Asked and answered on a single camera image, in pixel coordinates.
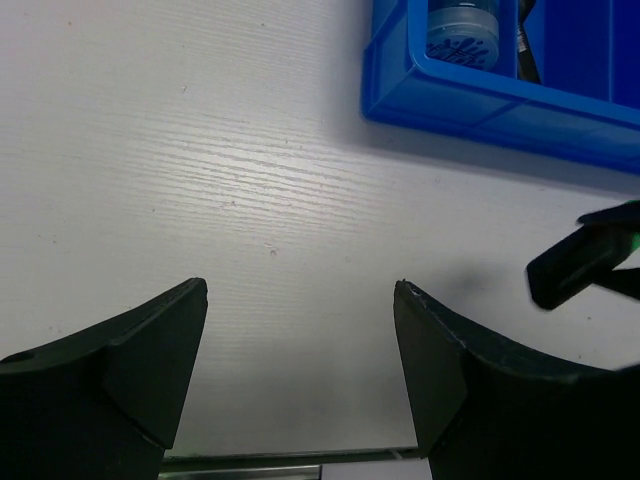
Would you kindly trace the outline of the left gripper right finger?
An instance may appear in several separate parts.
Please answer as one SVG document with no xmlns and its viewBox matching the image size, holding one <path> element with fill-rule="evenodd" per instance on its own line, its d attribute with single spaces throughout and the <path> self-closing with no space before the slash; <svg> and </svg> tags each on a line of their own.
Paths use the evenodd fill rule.
<svg viewBox="0 0 640 480">
<path fill-rule="evenodd" d="M 639 369 L 545 354 L 414 284 L 394 322 L 417 438 L 436 479 L 635 479 Z"/>
</svg>

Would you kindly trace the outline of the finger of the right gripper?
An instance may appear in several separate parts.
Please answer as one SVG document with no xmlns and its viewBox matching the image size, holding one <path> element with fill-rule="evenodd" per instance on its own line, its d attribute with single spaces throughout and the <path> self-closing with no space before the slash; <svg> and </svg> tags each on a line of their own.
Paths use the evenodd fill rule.
<svg viewBox="0 0 640 480">
<path fill-rule="evenodd" d="M 587 227 L 617 227 L 631 236 L 627 256 L 639 250 L 639 201 L 631 200 L 621 205 L 582 215 L 577 222 Z M 594 285 L 634 300 L 639 299 L 639 268 L 611 269 L 601 274 Z"/>
</svg>

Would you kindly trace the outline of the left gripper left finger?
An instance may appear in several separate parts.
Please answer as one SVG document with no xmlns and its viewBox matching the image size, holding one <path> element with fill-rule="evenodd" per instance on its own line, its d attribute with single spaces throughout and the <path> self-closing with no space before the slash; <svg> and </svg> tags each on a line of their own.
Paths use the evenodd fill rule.
<svg viewBox="0 0 640 480">
<path fill-rule="evenodd" d="M 206 313 L 191 278 L 1 361 L 4 479 L 155 479 L 172 449 Z"/>
</svg>

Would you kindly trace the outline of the green cap black highlighter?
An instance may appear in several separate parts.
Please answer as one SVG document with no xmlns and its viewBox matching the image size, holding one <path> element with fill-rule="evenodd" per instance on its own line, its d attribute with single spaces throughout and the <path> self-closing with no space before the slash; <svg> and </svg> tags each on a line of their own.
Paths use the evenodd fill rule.
<svg viewBox="0 0 640 480">
<path fill-rule="evenodd" d="M 583 226 L 526 267 L 539 308 L 554 310 L 595 285 L 637 300 L 639 269 L 619 266 L 639 250 L 639 234 L 618 225 Z"/>
</svg>

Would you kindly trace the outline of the blue white tape roll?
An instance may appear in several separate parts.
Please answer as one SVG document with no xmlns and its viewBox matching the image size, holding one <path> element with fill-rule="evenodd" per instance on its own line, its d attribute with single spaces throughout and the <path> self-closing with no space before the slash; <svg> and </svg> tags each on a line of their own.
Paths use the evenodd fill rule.
<svg viewBox="0 0 640 480">
<path fill-rule="evenodd" d="M 428 2 L 426 55 L 431 59 L 489 71 L 499 58 L 500 2 Z"/>
</svg>

